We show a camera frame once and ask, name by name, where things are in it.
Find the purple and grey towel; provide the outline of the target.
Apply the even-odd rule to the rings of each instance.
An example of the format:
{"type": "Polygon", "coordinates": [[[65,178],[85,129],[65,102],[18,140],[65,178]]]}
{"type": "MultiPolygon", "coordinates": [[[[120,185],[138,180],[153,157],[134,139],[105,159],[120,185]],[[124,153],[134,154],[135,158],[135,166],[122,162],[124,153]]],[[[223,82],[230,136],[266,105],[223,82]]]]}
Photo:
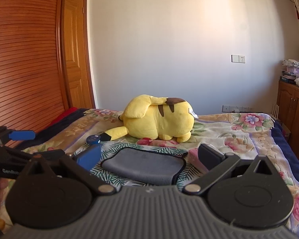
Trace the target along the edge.
{"type": "Polygon", "coordinates": [[[186,167],[184,156],[125,147],[100,166],[128,179],[157,186],[175,185],[186,167]]]}

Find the red blanket at bedside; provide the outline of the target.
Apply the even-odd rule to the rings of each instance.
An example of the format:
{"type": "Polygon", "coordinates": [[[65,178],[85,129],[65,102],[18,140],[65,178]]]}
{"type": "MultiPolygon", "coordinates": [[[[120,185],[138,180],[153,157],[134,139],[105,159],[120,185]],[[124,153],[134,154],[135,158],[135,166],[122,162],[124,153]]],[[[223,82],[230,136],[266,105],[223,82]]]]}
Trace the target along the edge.
{"type": "Polygon", "coordinates": [[[62,114],[60,114],[58,117],[56,117],[54,120],[52,120],[48,126],[46,126],[46,128],[60,122],[63,118],[66,118],[68,115],[74,113],[75,111],[77,111],[78,108],[76,107],[71,107],[68,110],[65,110],[62,114]]]}

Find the wooden wardrobe door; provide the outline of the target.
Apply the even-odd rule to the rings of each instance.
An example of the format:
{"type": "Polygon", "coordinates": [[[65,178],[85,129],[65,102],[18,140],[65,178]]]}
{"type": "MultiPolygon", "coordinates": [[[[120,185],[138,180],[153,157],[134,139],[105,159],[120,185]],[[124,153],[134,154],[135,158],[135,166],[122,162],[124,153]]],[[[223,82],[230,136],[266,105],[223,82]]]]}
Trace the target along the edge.
{"type": "Polygon", "coordinates": [[[0,0],[0,126],[44,129],[93,108],[88,0],[0,0]]]}

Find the floral bed blanket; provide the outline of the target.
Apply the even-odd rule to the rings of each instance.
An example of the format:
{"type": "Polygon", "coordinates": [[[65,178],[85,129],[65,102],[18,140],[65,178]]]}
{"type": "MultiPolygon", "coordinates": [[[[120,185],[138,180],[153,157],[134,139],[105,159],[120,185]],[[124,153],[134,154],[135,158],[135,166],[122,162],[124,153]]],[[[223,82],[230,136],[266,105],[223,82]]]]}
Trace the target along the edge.
{"type": "MultiPolygon", "coordinates": [[[[74,156],[76,150],[86,144],[88,136],[100,135],[107,129],[120,126],[117,111],[85,110],[81,118],[43,144],[28,142],[24,150],[17,150],[36,153],[61,149],[85,168],[83,159],[74,156]]],[[[217,218],[202,197],[187,195],[176,185],[123,186],[119,190],[115,187],[113,195],[99,196],[83,217],[69,225],[33,229],[13,224],[5,207],[16,177],[8,179],[9,186],[4,190],[0,238],[299,238],[299,161],[283,137],[281,126],[269,115],[227,113],[199,116],[190,139],[184,143],[137,139],[129,135],[112,142],[176,147],[186,151],[208,144],[221,153],[234,153],[245,160],[263,154],[290,190],[293,211],[285,225],[241,228],[217,218]]]]}

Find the palm leaf print cloth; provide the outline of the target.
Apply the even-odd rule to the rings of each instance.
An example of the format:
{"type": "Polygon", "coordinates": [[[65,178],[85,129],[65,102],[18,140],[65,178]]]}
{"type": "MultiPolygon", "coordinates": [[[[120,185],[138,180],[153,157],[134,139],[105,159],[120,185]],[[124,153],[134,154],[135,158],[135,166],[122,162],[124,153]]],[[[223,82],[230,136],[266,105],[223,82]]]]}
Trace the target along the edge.
{"type": "Polygon", "coordinates": [[[74,153],[83,166],[116,189],[123,186],[176,185],[179,190],[202,173],[188,160],[188,151],[126,142],[85,144],[74,153]]]}

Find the wooden side cabinet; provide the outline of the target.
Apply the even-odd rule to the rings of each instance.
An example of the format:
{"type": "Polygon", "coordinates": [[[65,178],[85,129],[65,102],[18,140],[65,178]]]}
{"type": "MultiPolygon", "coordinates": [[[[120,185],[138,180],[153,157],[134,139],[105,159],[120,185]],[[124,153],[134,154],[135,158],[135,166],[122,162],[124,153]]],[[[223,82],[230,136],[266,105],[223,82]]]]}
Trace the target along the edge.
{"type": "Polygon", "coordinates": [[[299,87],[280,80],[277,105],[278,118],[290,130],[288,143],[299,159],[299,87]]]}

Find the yellow Pikachu plush toy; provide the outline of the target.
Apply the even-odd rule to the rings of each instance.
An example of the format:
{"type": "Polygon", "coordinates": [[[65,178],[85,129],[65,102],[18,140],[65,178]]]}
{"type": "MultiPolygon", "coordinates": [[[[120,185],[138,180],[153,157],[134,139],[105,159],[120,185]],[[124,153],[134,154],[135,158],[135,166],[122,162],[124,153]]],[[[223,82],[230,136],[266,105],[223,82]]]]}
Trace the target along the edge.
{"type": "Polygon", "coordinates": [[[183,143],[190,139],[197,118],[190,103],[181,98],[143,94],[133,98],[119,115],[123,125],[103,132],[100,140],[113,141],[130,135],[165,141],[175,138],[183,143]]]}

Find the stack of folded linens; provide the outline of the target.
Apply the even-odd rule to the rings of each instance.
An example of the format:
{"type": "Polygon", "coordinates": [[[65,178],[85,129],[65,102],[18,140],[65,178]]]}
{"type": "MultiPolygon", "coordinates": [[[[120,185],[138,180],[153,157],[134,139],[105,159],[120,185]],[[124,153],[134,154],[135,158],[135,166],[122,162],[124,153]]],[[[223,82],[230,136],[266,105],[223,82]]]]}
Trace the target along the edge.
{"type": "Polygon", "coordinates": [[[283,60],[280,80],[295,85],[297,78],[299,78],[299,61],[293,59],[283,60]]]}

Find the low wall power outlets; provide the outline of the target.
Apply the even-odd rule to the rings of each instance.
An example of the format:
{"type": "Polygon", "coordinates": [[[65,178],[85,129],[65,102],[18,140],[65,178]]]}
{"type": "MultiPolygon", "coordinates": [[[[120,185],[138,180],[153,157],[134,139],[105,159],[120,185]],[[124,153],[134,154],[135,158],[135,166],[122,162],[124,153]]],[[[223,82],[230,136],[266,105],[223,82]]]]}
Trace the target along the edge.
{"type": "Polygon", "coordinates": [[[246,106],[229,106],[229,105],[222,106],[223,113],[248,113],[253,111],[254,110],[252,107],[246,107],[246,106]]]}

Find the white wall switch socket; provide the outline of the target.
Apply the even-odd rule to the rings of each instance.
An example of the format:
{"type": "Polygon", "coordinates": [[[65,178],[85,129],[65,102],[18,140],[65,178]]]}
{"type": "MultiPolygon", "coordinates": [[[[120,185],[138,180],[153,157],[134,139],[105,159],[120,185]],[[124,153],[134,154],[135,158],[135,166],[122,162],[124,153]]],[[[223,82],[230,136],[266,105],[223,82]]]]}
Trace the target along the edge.
{"type": "Polygon", "coordinates": [[[245,63],[246,57],[242,55],[231,55],[231,62],[232,63],[245,63]]]}

